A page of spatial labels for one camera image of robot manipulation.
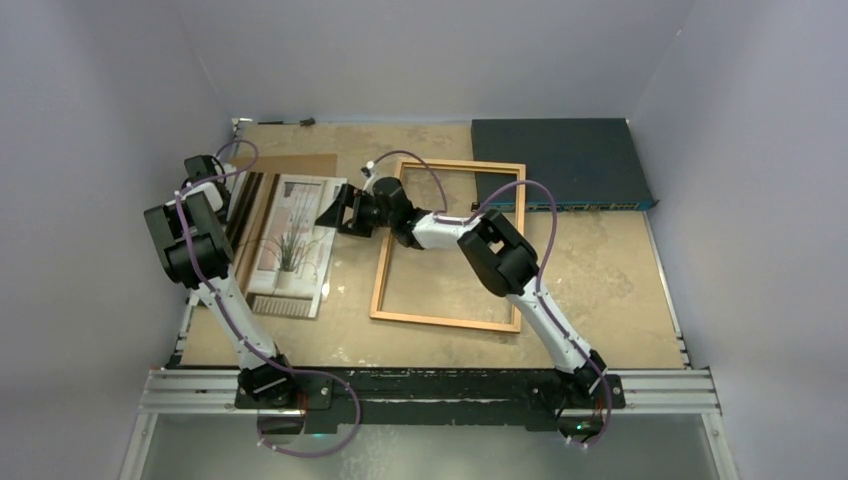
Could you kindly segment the brown cardboard backing board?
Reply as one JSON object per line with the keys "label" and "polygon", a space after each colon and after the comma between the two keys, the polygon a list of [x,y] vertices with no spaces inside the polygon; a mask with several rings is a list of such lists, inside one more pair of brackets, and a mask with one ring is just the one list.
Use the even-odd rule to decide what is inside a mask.
{"label": "brown cardboard backing board", "polygon": [[279,175],[335,177],[335,154],[260,156],[249,168],[251,172]]}

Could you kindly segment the wooden picture frame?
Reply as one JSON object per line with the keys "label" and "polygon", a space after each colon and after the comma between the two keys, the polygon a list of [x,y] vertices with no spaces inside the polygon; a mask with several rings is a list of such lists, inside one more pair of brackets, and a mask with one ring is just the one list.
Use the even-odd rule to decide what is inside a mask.
{"label": "wooden picture frame", "polygon": [[[398,161],[396,167],[396,175],[402,176],[405,168],[421,168],[429,167],[431,170],[439,169],[452,172],[468,172],[468,173],[491,173],[513,175],[517,181],[526,179],[526,167],[518,163],[497,163],[497,162],[475,162],[466,160],[422,160],[418,161],[411,154],[407,154],[407,159]],[[445,222],[440,222],[437,218],[433,220],[424,219],[424,247],[434,247],[435,249],[457,249],[457,241],[461,235],[465,233],[468,227],[471,227],[477,219],[470,221],[468,225],[464,224],[465,220],[461,218],[451,217],[445,218]],[[520,333],[521,332],[521,314],[516,306],[510,307],[510,316],[508,323],[493,323],[483,322],[469,319],[459,319],[451,317],[438,317],[427,315],[416,315],[407,313],[396,313],[384,311],[382,309],[385,298],[385,290],[388,284],[391,253],[393,243],[389,237],[386,237],[381,246],[378,263],[377,277],[375,279],[374,291],[370,304],[369,317],[372,320],[394,321],[403,323],[416,323],[424,325],[435,325],[454,328],[465,328],[473,330],[484,330],[498,333]]]}

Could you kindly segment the plant photo print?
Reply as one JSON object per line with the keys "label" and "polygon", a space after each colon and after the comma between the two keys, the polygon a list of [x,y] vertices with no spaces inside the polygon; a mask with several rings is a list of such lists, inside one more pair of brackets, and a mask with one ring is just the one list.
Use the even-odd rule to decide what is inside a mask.
{"label": "plant photo print", "polygon": [[236,279],[260,316],[314,319],[329,286],[336,231],[321,227],[346,180],[251,173],[241,185],[228,225]]}

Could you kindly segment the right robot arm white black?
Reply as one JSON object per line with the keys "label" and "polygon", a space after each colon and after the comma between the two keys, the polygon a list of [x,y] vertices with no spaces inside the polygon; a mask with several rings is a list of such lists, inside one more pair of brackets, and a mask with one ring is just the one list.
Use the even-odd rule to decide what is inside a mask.
{"label": "right robot arm white black", "polygon": [[418,250],[458,249],[485,289],[509,301],[530,324],[562,379],[569,404],[584,407],[600,391],[612,395],[605,362],[543,283],[549,257],[539,255],[502,212],[483,208],[466,219],[441,217],[414,206],[402,182],[385,177],[369,190],[343,185],[315,223],[365,238],[387,228],[400,245]]}

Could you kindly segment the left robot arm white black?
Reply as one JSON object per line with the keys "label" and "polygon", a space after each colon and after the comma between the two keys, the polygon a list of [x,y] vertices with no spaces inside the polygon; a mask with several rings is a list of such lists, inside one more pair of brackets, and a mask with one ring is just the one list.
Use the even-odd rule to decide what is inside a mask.
{"label": "left robot arm white black", "polygon": [[213,314],[233,346],[239,367],[235,406],[292,408],[298,382],[236,279],[221,224],[230,200],[225,170],[210,155],[191,157],[184,166],[188,177],[173,199],[143,213],[160,264],[173,283],[190,290]]}

